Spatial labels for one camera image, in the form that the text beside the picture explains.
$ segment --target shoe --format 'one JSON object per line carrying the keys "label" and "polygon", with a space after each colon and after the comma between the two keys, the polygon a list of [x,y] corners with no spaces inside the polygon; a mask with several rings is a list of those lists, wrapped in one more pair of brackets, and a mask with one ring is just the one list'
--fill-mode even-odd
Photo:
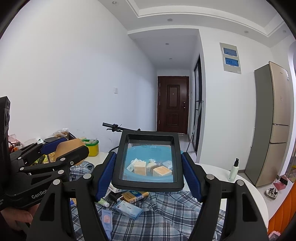
{"label": "shoe", "polygon": [[269,188],[264,192],[264,194],[268,198],[275,200],[278,195],[278,192],[276,191],[276,188]]}

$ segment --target yellow container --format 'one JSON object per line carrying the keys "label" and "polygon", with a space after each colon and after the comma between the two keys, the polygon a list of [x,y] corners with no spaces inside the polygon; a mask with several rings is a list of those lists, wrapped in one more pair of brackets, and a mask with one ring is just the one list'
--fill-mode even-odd
{"label": "yellow container", "polygon": [[89,149],[89,156],[96,156],[99,153],[99,141],[98,140],[92,144],[88,144],[88,142],[90,141],[88,139],[85,139],[82,141],[85,143],[85,145]]}

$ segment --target blue gripper pad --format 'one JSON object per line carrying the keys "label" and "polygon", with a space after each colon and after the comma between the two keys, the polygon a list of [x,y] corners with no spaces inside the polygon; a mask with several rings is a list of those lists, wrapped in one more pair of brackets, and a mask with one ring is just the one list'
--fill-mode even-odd
{"label": "blue gripper pad", "polygon": [[64,141],[67,141],[67,139],[66,138],[60,138],[60,139],[57,139],[56,141],[46,143],[46,144],[44,144],[42,146],[40,151],[41,151],[42,154],[45,154],[45,155],[53,153],[53,152],[55,152],[57,150],[58,144],[61,143],[61,142],[64,142]]}
{"label": "blue gripper pad", "polygon": [[116,157],[117,157],[117,154],[113,153],[100,179],[98,180],[97,193],[96,193],[97,201],[100,201],[101,198],[106,195],[109,184],[112,180]]}
{"label": "blue gripper pad", "polygon": [[188,187],[191,191],[191,194],[193,197],[195,197],[199,202],[202,202],[202,195],[201,195],[201,185],[197,178],[197,176],[194,173],[194,170],[192,169],[190,165],[190,161],[187,160],[185,153],[181,155],[182,158],[182,166],[183,166],[183,174],[186,179],[186,182],[188,184]]}

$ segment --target plaid shirt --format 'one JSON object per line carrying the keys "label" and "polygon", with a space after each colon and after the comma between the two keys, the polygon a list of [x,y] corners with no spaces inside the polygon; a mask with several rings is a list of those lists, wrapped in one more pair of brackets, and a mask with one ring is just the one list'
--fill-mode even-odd
{"label": "plaid shirt", "polygon": [[[84,175],[87,173],[85,171],[87,171],[85,165],[81,171],[78,166],[75,167],[76,178],[79,177],[79,172]],[[133,220],[115,210],[116,202],[108,198],[106,200],[110,203],[108,208],[98,203],[96,203],[96,208],[99,216],[101,216],[102,209],[112,211],[112,241],[185,241],[193,230],[202,206],[189,191],[150,192],[147,198],[135,203],[143,209],[143,212],[136,220]],[[75,204],[71,205],[71,211],[76,238],[78,241],[84,240]],[[224,218],[225,211],[220,210],[216,226],[217,240],[221,237]]]}
{"label": "plaid shirt", "polygon": [[94,170],[94,165],[88,161],[83,161],[80,165],[70,167],[70,176],[69,180],[75,181],[78,180],[86,173],[92,173]]}

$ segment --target floor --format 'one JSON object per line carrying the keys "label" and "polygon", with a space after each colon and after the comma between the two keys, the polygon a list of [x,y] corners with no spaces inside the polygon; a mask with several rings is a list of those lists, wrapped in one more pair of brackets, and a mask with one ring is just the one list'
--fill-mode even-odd
{"label": "floor", "polygon": [[[179,142],[180,142],[180,149],[183,152],[186,152],[188,144],[189,144],[189,137],[186,134],[179,134]],[[196,162],[196,152],[194,151],[192,142],[189,145],[188,154],[192,158],[194,162]]]}
{"label": "floor", "polygon": [[[182,151],[186,151],[187,146],[189,144],[188,135],[179,134],[179,142],[180,142],[180,149]],[[192,143],[190,143],[188,153],[191,156],[192,160],[195,162],[196,161],[196,153],[193,149]],[[240,175],[241,177],[243,177],[244,179],[246,179],[247,181],[252,183],[245,173],[239,173],[238,175]],[[275,200],[271,200],[264,195],[265,190],[267,190],[269,188],[274,188],[274,185],[272,183],[269,185],[257,188],[257,190],[260,192],[260,194],[262,195],[262,197],[266,203],[269,219],[272,218],[272,216],[276,213],[278,208],[281,206],[281,204],[285,200],[286,196],[288,195],[289,191],[291,190],[292,186],[293,186],[293,183],[291,181],[289,181],[287,187],[285,189],[279,191],[279,194]]]}

